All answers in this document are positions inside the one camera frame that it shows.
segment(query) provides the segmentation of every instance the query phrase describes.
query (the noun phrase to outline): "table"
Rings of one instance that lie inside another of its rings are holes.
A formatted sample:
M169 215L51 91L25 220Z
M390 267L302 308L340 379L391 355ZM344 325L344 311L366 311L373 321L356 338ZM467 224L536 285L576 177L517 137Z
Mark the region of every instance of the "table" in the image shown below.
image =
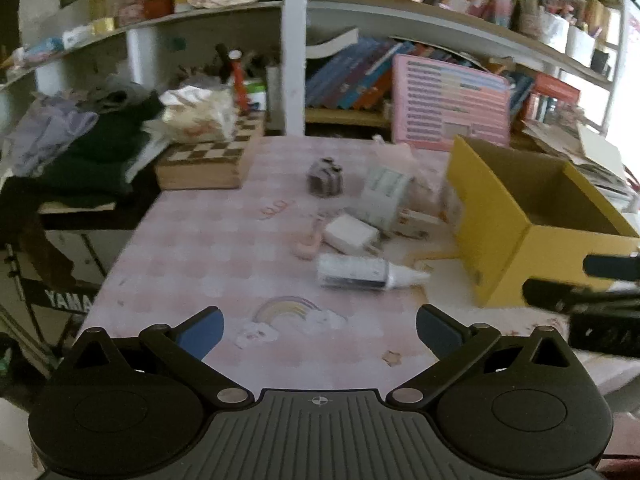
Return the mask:
M341 198L306 192L305 173L324 156L344 168ZM448 156L418 152L435 190ZM225 335L204 362L254 395L264 388L377 388L384 397L436 361L415 333L424 292L322 288L315 263L290 252L319 209L337 209L359 194L370 157L368 141L267 137L242 189L162 193L105 280L84 328L135 336L215 305ZM385 251L399 260L452 249L450 238L396 240ZM503 333L522 335L550 322L566 330L561 317L547 312L474 307L459 260L434 262L434 269L426 295L465 324L489 319ZM624 382L640 374L639 362L580 357L604 390L622 386L609 369Z

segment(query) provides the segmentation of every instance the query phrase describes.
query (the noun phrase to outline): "yellow container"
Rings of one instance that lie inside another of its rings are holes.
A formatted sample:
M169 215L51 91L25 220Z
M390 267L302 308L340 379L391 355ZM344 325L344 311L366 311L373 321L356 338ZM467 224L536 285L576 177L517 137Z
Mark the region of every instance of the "yellow container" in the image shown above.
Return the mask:
M447 181L447 219L481 306L523 306L532 277L605 290L584 257L638 249L636 231L561 159L457 137Z

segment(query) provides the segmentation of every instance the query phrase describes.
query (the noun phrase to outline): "glue bottle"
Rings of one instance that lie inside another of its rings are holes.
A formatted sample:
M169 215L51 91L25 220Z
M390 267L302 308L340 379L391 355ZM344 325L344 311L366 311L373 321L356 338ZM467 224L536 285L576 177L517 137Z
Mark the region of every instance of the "glue bottle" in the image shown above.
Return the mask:
M318 282L324 286L389 290L421 285L428 272L398 266L383 258L321 254L318 258Z

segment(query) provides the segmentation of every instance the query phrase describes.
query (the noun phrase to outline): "paper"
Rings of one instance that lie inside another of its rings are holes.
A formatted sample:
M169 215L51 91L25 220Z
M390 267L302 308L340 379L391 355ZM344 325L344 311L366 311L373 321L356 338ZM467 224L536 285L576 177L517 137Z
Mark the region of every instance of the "paper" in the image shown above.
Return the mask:
M603 136L588 129L584 124L578 124L578 133L584 156L624 180L625 167L622 164L620 150Z

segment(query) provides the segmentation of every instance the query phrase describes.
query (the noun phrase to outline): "orange book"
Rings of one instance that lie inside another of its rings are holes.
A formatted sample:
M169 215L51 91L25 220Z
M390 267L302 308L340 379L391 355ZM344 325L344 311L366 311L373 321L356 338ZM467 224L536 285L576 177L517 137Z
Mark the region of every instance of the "orange book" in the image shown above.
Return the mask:
M415 48L409 53L410 56L428 56L433 52L433 47L425 46L421 43L417 43ZM360 96L360 98L354 103L354 110L369 110L374 106L382 97L391 90L393 85L393 71L387 70L381 75L378 80Z

